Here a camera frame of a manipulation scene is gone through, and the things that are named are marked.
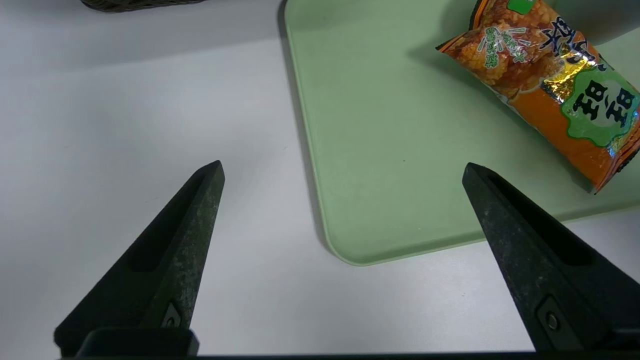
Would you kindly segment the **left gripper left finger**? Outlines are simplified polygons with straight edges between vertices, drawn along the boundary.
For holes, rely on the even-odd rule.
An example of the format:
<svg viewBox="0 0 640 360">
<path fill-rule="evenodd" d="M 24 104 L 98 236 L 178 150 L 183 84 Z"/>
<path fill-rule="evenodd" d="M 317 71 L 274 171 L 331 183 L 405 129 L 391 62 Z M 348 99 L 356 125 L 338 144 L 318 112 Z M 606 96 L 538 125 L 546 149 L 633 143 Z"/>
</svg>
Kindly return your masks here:
<svg viewBox="0 0 640 360">
<path fill-rule="evenodd" d="M 195 171 L 55 328 L 62 357 L 193 357 L 190 325 L 226 176 Z"/>
</svg>

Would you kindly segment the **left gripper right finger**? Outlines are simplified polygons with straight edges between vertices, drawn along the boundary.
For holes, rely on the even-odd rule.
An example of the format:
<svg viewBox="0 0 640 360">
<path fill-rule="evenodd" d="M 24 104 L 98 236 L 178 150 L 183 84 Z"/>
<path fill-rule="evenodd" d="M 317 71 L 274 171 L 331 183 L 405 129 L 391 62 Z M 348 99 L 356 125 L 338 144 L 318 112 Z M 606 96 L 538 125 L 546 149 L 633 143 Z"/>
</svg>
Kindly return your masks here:
<svg viewBox="0 0 640 360">
<path fill-rule="evenodd" d="M 638 353 L 638 282 L 493 170 L 462 186 L 536 351 Z"/>
</svg>

